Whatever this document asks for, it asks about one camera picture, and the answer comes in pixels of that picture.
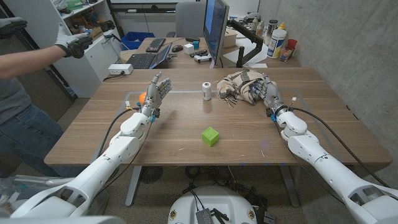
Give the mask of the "person's gloved right hand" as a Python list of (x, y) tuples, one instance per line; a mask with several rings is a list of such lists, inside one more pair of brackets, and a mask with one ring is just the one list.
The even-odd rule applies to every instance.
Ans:
[(67, 35), (65, 26), (58, 24), (58, 34), (54, 45), (60, 47), (65, 53), (65, 57), (82, 58), (85, 50), (93, 43), (93, 38), (89, 33)]

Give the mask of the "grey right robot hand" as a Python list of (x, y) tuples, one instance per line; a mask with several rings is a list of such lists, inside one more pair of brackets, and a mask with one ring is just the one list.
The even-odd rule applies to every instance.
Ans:
[(265, 74), (262, 79), (256, 80), (251, 86), (251, 92), (255, 99), (262, 100), (266, 106), (267, 117), (287, 112), (287, 106), (282, 102), (282, 97), (277, 89), (277, 85)]

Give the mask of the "person's gloved left hand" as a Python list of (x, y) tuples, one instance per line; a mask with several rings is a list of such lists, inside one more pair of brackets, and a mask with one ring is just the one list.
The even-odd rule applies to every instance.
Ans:
[(27, 27), (27, 21), (21, 17), (7, 17), (1, 19), (1, 39), (10, 38), (12, 34)]

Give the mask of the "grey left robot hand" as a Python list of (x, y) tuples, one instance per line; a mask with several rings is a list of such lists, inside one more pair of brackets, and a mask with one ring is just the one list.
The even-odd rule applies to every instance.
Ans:
[(159, 72), (150, 82), (147, 88), (146, 98), (144, 104), (141, 106), (141, 113), (150, 116), (156, 109), (159, 109), (162, 100), (166, 94), (172, 89), (170, 78), (166, 78), (159, 82), (162, 72)]

